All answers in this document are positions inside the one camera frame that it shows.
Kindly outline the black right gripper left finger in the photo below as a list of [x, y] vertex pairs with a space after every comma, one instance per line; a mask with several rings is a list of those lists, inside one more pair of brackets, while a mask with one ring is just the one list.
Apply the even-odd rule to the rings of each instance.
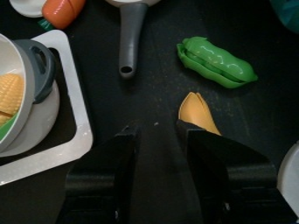
[[137, 127], [125, 126], [72, 166], [54, 224], [129, 224]]

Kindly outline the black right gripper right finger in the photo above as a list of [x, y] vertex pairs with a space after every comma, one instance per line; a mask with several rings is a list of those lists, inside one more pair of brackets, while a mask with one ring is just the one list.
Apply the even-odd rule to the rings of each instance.
[[179, 121], [204, 224], [295, 224], [267, 157], [196, 125]]

